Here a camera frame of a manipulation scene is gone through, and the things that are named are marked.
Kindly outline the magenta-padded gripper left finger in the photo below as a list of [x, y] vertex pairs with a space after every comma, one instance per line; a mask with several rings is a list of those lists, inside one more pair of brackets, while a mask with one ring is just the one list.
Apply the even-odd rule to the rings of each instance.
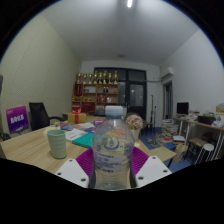
[[93, 150], [88, 149], [76, 159], [69, 158], [55, 175], [78, 186], [93, 189], [96, 183]]

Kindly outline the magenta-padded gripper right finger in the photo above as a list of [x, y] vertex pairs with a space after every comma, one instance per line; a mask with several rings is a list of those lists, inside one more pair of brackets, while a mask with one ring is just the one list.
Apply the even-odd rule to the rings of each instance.
[[139, 148], [133, 148], [130, 171], [132, 188], [144, 187], [170, 174], [171, 171], [157, 156], [148, 156]]

